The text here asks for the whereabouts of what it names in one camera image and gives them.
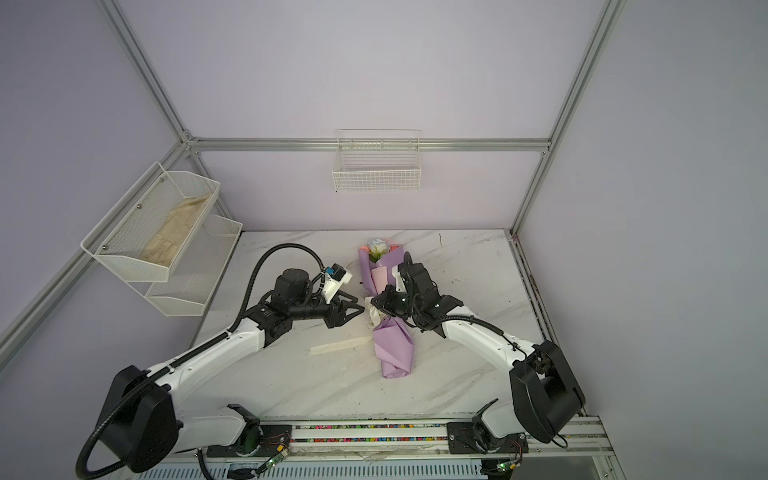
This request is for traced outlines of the white mesh shelf basket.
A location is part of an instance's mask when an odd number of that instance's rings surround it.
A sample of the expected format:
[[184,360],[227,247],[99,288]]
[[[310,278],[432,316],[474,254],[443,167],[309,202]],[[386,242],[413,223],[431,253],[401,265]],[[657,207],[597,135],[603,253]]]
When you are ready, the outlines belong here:
[[[191,239],[218,200],[220,183],[189,171],[167,170],[153,164],[126,193],[121,202],[81,241],[81,249],[120,280],[167,282]],[[170,210],[186,198],[211,194],[186,241],[170,267],[140,259]]]
[[203,316],[241,233],[240,222],[209,214],[167,282],[128,286],[166,317]]

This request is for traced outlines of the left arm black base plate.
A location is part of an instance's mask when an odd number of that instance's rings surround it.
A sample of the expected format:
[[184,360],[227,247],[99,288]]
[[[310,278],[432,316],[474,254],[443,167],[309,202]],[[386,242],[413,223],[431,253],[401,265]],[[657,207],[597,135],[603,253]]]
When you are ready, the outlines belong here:
[[292,430],[289,424],[246,426],[234,444],[210,446],[206,455],[210,458],[268,458],[275,455],[280,446],[289,446]]

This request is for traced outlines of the aluminium front rail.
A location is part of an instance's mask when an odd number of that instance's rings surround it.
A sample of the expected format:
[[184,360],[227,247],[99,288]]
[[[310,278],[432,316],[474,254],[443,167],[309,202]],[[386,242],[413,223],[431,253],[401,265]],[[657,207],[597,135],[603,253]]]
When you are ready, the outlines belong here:
[[266,421],[293,427],[287,448],[290,460],[400,460],[434,459],[449,455],[466,458],[607,457],[615,454],[597,417],[576,417],[550,443],[526,436],[525,454],[451,454],[446,424],[470,422],[459,418]]

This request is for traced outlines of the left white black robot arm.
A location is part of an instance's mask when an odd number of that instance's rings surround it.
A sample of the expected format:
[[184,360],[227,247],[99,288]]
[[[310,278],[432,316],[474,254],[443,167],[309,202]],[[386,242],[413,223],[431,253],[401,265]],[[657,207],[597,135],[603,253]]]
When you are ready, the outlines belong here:
[[238,403],[192,412],[184,403],[201,386],[236,362],[273,344],[299,320],[322,320],[341,327],[364,311],[357,297],[343,291],[352,275],[334,264],[315,276],[287,269],[272,290],[251,304],[252,274],[233,323],[181,355],[140,370],[129,366],[115,375],[93,432],[76,460],[80,479],[97,479],[123,467],[147,471],[171,453],[229,447],[251,456],[266,439],[260,419]]

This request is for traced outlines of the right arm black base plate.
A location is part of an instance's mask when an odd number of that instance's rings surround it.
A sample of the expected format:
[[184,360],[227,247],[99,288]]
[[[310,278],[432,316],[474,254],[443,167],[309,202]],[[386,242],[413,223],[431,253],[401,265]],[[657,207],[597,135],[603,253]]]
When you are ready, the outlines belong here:
[[448,449],[451,454],[525,454],[527,438],[522,433],[496,437],[481,422],[449,422],[446,424]]

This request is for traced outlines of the white mesh upper shelf basket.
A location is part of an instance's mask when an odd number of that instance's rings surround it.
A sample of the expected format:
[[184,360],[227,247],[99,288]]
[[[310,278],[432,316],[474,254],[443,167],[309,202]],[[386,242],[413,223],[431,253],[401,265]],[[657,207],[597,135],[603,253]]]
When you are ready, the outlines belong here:
[[[189,171],[167,170],[153,164],[126,193],[121,202],[81,241],[81,249],[120,280],[167,282],[191,239],[218,200],[220,183]],[[170,267],[140,259],[170,210],[186,198],[211,194],[186,241]]]

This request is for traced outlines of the pink purple wrapping paper sheet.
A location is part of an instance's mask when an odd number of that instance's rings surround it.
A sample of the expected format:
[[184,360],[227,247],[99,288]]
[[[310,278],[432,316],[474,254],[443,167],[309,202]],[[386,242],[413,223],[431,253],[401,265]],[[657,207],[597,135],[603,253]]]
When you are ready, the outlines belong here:
[[382,377],[398,379],[411,374],[415,349],[413,339],[402,319],[382,315],[370,303],[371,299],[382,293],[388,285],[396,285],[393,273],[404,259],[403,247],[388,243],[391,251],[378,262],[369,261],[367,243],[358,249],[358,260],[368,315],[373,328],[374,350],[381,364]]

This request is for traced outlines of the white blue fake rose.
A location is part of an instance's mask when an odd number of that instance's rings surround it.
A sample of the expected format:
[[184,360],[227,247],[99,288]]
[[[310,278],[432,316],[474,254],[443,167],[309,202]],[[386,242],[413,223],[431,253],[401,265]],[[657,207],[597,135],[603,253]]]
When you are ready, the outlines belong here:
[[378,262],[383,256],[391,251],[390,244],[383,239],[372,239],[366,244],[369,261]]

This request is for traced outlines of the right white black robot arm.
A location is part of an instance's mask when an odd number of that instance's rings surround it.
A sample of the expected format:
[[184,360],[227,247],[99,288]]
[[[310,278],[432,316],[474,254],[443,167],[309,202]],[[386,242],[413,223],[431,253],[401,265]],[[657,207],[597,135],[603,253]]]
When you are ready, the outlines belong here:
[[461,344],[508,375],[511,400],[493,400],[473,417],[471,438],[478,450],[498,450],[502,441],[525,434],[542,443],[561,437],[586,399],[558,345],[518,338],[479,318],[459,299],[441,294],[410,254],[393,276],[395,284],[372,298],[374,308]]

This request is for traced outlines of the beige cloth in basket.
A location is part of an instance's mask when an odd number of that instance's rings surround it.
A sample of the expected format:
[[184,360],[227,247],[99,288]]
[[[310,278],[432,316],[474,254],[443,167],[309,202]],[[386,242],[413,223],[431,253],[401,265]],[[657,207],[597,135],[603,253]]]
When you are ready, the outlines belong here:
[[172,208],[160,230],[141,252],[140,259],[170,267],[210,198],[211,194],[186,198]]

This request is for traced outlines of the white mesh lower shelf basket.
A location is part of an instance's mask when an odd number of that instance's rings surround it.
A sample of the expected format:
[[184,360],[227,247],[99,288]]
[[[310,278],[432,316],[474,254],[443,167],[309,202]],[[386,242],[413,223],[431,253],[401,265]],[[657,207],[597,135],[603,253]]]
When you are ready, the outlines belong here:
[[203,316],[241,233],[240,222],[209,214],[167,282],[128,286],[166,317]]

